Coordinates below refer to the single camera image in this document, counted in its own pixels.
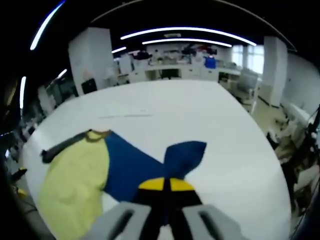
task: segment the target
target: white pillar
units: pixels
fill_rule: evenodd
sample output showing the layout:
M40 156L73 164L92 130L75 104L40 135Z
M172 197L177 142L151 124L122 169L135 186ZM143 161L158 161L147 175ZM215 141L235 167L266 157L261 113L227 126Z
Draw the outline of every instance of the white pillar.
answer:
M286 84L287 46L277 37L264 37L264 66L260 97L269 105L279 107Z
M40 101L40 106L46 116L50 115L54 111L54 106L52 104L51 98L47 93L44 86L38 88L38 98Z
M87 28L69 43L68 52L79 96L84 94L81 84L92 78L98 90L108 87L107 69L114 66L109 29Z
M248 47L247 46L243 46L242 67L248 68Z

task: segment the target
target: black fabric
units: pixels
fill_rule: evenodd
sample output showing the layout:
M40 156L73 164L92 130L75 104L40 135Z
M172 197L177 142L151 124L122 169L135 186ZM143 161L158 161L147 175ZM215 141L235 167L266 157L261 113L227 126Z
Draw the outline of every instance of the black fabric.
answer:
M175 240L193 240L184 207L201 205L194 190L172 191L170 179L164 179L162 190L139 188L133 203L151 206L140 240L157 240L161 226L170 225Z
M55 158L56 155L61 153L64 149L71 146L72 144L75 144L76 142L79 142L80 140L84 139L86 137L87 131L79 133L75 135L74 137L71 137L58 145L55 145L54 147L50 148L49 150L43 150L42 155L42 162L44 164L49 164L52 162L52 160Z
M165 195L163 191L139 189L132 202L151 207L139 240L157 240L165 217Z

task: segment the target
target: ceiling fixture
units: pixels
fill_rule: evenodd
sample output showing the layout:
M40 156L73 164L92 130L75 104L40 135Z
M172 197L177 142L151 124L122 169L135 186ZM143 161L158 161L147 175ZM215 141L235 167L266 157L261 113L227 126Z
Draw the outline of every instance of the ceiling fixture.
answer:
M224 35L233 39L240 40L242 42L245 42L247 44L250 44L252 46L257 46L256 43L249 41L243 37L227 33L224 31L218 31L218 30L213 30L213 29L208 29L208 28L202 28L202 27L190 27L190 26L173 26L173 27L161 27L161 28L154 28L150 30L144 30L144 31L138 31L129 35L125 35L120 37L121 40L132 38L138 35L143 35L143 34L150 34L150 33L156 33L156 32L162 32L162 31L182 31L182 30L189 30L189 31L200 31L200 32L207 32L207 33L212 33L212 34L219 34L219 35Z
M42 35L42 33L44 32L46 26L48 25L50 19L54 16L54 14L56 13L56 11L58 11L58 9L62 6L62 4L64 4L65 1L63 1L62 3L60 3L47 17L46 19L44 20L44 22L42 23L41 27L39 28L38 32L36 33L33 41L32 41L32 44L31 44L31 47L30 47L30 50L33 51L36 47L37 47L37 44L40 40L40 37Z
M207 44L215 44L215 45L222 45L225 47L231 48L231 44L219 42L219 41L211 41L211 40L205 40L205 39L196 39L196 38L167 38L167 39L158 39L158 40L151 40L151 41L144 41L142 42L143 45L145 44L156 44L156 43L163 43L163 42L200 42L200 43L207 43Z
M6 132L6 133L3 133L3 134L0 134L0 137L2 137L2 136L5 136L5 135L8 135L8 134L10 134L10 133L12 133L13 131L9 131L9 132Z
M21 86L20 86L20 109L24 108L24 95L25 95L25 86L26 86L26 79L27 77L23 77L21 79Z
M128 52L128 54L133 54L133 55L136 55L140 52L140 50L135 50L135 51L130 51Z
M67 72L67 69L65 69L62 72L60 72L60 74L58 75L57 79L61 78L66 72Z
M120 48L118 48L118 49L116 49L116 50L113 50L111 53L117 53L117 52L120 52L120 51L122 51L122 50L126 50L127 49L127 47L125 47L125 46L123 46L123 47L120 47Z

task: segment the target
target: white tabletop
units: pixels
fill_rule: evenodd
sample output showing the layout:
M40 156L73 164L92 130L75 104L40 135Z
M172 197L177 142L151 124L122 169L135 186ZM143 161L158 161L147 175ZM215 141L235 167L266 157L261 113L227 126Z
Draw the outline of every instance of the white tabletop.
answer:
M111 129L161 162L172 144L207 142L201 164L186 176L202 202L236 220L251 240L288 239L291 208L280 163L255 121L218 83L139 82L65 102L22 151L35 201L49 167L41 150L88 129ZM105 211L116 204L107 194L102 199Z

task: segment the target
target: black cable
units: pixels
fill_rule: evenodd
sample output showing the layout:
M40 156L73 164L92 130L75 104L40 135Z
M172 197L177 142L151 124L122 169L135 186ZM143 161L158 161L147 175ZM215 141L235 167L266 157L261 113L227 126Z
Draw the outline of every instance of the black cable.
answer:
M37 211L38 211L38 209L33 208L33 209L26 211L24 214L29 214L29 213L33 213L33 212L37 212Z
M309 124L310 119L312 119L312 117L318 112L319 107L316 108L316 110L314 111L314 113L312 113L308 119L308 121L306 122L306 124Z
M317 182L317 184L316 184L316 186L315 186L315 188L314 188L314 191L313 191L313 193L312 193L312 195L311 195L311 201L312 201L312 199L313 199L314 196L315 196L315 193L316 193L317 188L319 187L319 182L320 182L320 177L319 177L318 182ZM302 217L300 218L299 223L296 225L295 230L294 230L293 234L292 234L291 237L290 237L290 240L292 240L293 237L295 236L295 234L296 234L296 232L297 232L297 230L298 230L298 228L299 228L302 220L303 220L304 217L306 216L306 213L308 212L310 206L311 206L311 202L310 202L309 206L306 208L306 210L304 211L304 214L303 214Z
M27 205L29 205L29 206L31 206L31 207L33 207L33 208L35 208L35 209L36 209L36 206L35 206L35 205L33 205L33 204L31 204L31 203L29 203L29 202L27 202L27 201L23 200L23 199L20 199L20 200L21 200L21 202L23 202L23 203L25 203L25 204L27 204Z

